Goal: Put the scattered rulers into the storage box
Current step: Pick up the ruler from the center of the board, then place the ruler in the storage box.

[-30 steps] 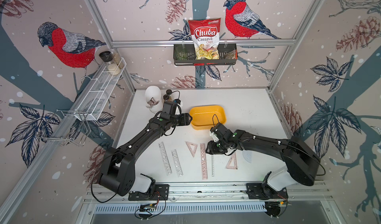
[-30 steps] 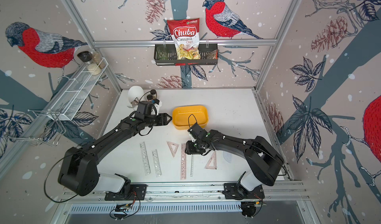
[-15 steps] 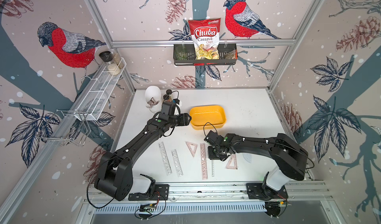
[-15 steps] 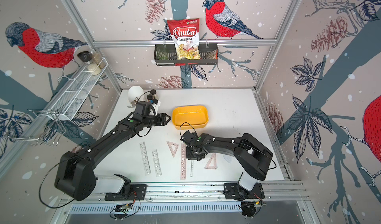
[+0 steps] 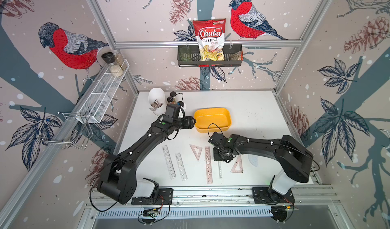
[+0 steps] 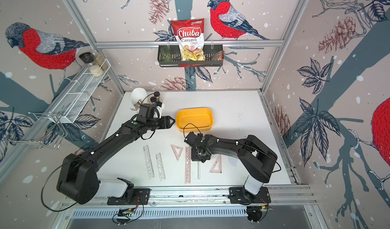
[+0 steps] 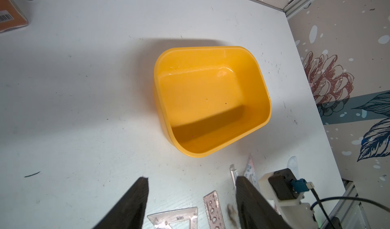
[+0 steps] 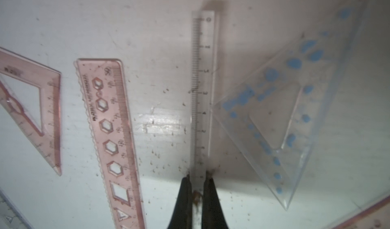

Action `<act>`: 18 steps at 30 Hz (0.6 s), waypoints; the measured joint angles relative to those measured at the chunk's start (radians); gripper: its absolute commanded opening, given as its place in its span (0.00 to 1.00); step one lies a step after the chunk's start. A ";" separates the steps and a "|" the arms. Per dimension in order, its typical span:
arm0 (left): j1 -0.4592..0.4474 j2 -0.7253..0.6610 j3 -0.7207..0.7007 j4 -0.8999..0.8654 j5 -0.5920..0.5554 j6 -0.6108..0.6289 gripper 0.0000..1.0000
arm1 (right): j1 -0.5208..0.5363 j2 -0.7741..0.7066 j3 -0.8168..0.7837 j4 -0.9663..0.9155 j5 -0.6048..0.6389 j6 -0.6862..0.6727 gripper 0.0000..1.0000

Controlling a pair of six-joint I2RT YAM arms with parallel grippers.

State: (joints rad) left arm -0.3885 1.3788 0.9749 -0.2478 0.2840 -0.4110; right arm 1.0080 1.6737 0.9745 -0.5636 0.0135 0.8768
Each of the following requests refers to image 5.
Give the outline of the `yellow plastic storage box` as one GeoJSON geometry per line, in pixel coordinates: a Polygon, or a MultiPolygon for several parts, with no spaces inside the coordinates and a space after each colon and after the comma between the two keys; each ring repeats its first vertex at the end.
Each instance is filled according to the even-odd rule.
{"type": "Polygon", "coordinates": [[[227,131],[232,125],[230,112],[225,108],[199,109],[194,113],[195,127],[199,133],[227,131]]]}

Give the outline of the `pink right-angle set square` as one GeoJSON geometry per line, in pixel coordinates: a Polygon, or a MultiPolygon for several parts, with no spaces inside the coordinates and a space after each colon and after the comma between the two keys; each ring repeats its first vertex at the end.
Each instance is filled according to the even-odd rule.
{"type": "Polygon", "coordinates": [[[242,157],[236,156],[236,161],[234,165],[232,166],[231,173],[243,173],[243,164],[242,164],[242,157]]]}

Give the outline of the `thin clear straight ruler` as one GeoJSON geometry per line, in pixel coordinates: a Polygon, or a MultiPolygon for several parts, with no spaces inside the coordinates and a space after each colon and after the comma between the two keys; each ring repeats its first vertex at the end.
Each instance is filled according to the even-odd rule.
{"type": "Polygon", "coordinates": [[[217,164],[218,164],[219,179],[222,180],[222,167],[221,167],[221,162],[217,162],[217,164]]]}

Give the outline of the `long pink stencil ruler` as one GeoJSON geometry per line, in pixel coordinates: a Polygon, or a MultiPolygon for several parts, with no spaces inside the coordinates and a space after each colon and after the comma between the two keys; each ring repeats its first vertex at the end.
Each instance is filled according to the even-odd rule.
{"type": "Polygon", "coordinates": [[[213,183],[213,177],[212,177],[211,150],[210,150],[209,146],[205,147],[205,159],[206,159],[207,184],[212,184],[213,183]]]}

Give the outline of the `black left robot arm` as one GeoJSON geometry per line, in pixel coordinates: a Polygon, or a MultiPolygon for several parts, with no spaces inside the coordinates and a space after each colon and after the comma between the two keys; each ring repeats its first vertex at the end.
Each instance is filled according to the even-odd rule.
{"type": "Polygon", "coordinates": [[[161,118],[162,120],[154,121],[148,131],[131,147],[118,155],[110,154],[106,157],[97,182],[97,191],[120,204],[127,203],[136,192],[136,171],[142,161],[172,133],[192,129],[196,124],[193,116],[161,118]]]}

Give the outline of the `pink triangle set square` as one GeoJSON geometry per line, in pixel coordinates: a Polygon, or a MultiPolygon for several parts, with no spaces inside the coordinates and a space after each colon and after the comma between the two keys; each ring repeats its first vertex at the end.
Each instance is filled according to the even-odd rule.
{"type": "Polygon", "coordinates": [[[192,144],[190,144],[190,148],[193,151],[197,161],[199,161],[200,157],[201,157],[201,154],[202,154],[202,151],[203,151],[203,148],[199,147],[199,146],[196,146],[196,145],[192,145],[192,144]]]}

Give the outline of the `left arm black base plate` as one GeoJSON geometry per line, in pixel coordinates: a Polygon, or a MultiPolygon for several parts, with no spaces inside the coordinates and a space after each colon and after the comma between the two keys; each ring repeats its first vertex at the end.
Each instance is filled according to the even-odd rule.
{"type": "Polygon", "coordinates": [[[155,188],[149,197],[134,197],[131,199],[131,205],[161,205],[163,203],[172,204],[172,188],[155,188]]]}

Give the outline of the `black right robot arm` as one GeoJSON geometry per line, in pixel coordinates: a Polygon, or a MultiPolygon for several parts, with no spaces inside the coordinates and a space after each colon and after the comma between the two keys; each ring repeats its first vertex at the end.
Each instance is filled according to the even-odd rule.
{"type": "Polygon", "coordinates": [[[271,196],[284,196],[296,183],[308,183],[313,154],[292,136],[283,135],[280,139],[254,139],[241,135],[225,137],[213,133],[208,142],[217,153],[215,161],[229,163],[238,155],[254,155],[276,160],[281,171],[273,177],[267,193],[271,196]]]}

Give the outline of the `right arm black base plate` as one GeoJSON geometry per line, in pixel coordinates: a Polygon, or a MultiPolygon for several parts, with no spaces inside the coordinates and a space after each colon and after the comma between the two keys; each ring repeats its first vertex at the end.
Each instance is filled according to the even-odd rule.
{"type": "Polygon", "coordinates": [[[293,196],[291,188],[284,195],[279,194],[268,187],[253,187],[252,198],[256,204],[265,204],[274,206],[281,203],[294,204],[295,198],[293,196]]]}

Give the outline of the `clear blue protractor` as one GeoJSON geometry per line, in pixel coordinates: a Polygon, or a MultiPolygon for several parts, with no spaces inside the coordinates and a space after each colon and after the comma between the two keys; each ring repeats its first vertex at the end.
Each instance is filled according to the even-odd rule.
{"type": "Polygon", "coordinates": [[[258,156],[249,155],[248,160],[254,167],[258,167],[258,156]]]}

